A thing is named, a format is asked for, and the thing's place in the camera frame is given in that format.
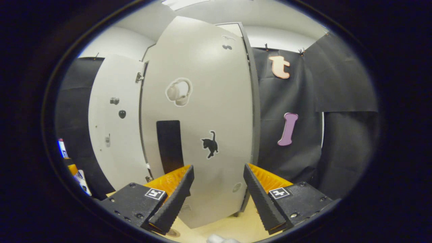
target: white sticker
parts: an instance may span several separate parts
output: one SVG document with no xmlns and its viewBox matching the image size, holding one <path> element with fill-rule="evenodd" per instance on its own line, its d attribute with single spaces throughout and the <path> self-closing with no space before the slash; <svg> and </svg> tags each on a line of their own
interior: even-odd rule
<svg viewBox="0 0 432 243">
<path fill-rule="evenodd" d="M 283 198 L 283 197 L 290 195 L 290 193 L 287 192 L 283 187 L 278 188 L 278 189 L 274 189 L 274 190 L 270 190 L 269 192 L 274 199 L 279 199 L 279 198 Z"/>
<path fill-rule="evenodd" d="M 149 198 L 154 198 L 156 200 L 160 200 L 162 198 L 162 196 L 164 195 L 164 193 L 165 193 L 165 191 L 150 188 L 150 190 L 146 193 L 145 196 L 147 196 Z"/>
</svg>

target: white cabinet door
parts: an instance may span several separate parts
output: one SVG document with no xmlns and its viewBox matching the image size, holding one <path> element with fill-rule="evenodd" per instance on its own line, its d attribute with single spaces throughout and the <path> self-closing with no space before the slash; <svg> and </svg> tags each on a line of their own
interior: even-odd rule
<svg viewBox="0 0 432 243">
<path fill-rule="evenodd" d="M 155 178 L 164 170 L 156 122 L 179 120 L 184 165 L 194 166 L 191 196 L 179 217 L 190 228 L 237 212 L 245 196 L 245 163 L 252 154 L 252 91 L 241 37 L 196 19 L 176 17 L 152 47 L 143 85 L 141 116 L 146 159 Z M 167 88 L 187 78 L 192 92 L 186 105 L 168 99 Z M 187 85 L 178 85 L 180 95 Z M 208 159 L 202 139 L 218 153 Z"/>
<path fill-rule="evenodd" d="M 139 125 L 141 82 L 135 82 L 143 67 L 134 59 L 107 56 L 90 95 L 90 139 L 99 166 L 116 191 L 130 182 L 145 184 L 149 176 Z M 118 98 L 118 104 L 111 104 L 111 98 Z M 120 111 L 126 112 L 124 118 Z"/>
</svg>

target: metal hinge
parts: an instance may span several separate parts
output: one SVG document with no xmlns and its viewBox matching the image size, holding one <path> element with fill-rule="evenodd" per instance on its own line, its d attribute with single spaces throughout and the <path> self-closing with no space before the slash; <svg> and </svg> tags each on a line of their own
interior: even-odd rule
<svg viewBox="0 0 432 243">
<path fill-rule="evenodd" d="M 138 83 L 140 81 L 144 80 L 144 77 L 141 75 L 140 72 L 137 73 L 137 78 L 135 79 L 135 82 Z"/>
</svg>

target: black rectangle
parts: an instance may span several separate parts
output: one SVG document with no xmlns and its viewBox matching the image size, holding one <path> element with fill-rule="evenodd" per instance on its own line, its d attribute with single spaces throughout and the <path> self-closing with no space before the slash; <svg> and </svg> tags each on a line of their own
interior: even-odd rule
<svg viewBox="0 0 432 243">
<path fill-rule="evenodd" d="M 157 121 L 156 130 L 164 173 L 183 167 L 180 121 Z"/>
<path fill-rule="evenodd" d="M 293 225 L 298 225 L 318 215 L 323 208 L 333 201 L 306 182 L 299 182 L 283 189 L 283 191 L 280 188 L 271 190 L 269 192 L 270 199 L 285 220 L 291 221 Z M 275 191 L 287 192 L 290 195 L 278 196 L 274 194 Z"/>
<path fill-rule="evenodd" d="M 159 198 L 147 196 L 148 192 L 159 191 Z M 166 199 L 166 192 L 149 188 L 139 183 L 129 183 L 100 204 L 120 220 L 149 228 L 148 220 L 157 212 Z"/>
</svg>

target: ceiling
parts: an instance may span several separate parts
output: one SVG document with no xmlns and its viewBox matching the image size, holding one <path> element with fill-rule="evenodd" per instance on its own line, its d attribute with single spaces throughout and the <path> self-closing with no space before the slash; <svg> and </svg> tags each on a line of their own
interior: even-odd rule
<svg viewBox="0 0 432 243">
<path fill-rule="evenodd" d="M 117 22 L 115 26 L 142 34 L 153 41 L 176 17 L 183 16 L 212 24 L 242 22 L 244 26 L 270 27 L 298 33 L 315 40 L 327 31 L 320 24 L 275 0 L 210 0 L 173 11 L 156 0 Z"/>
</svg>

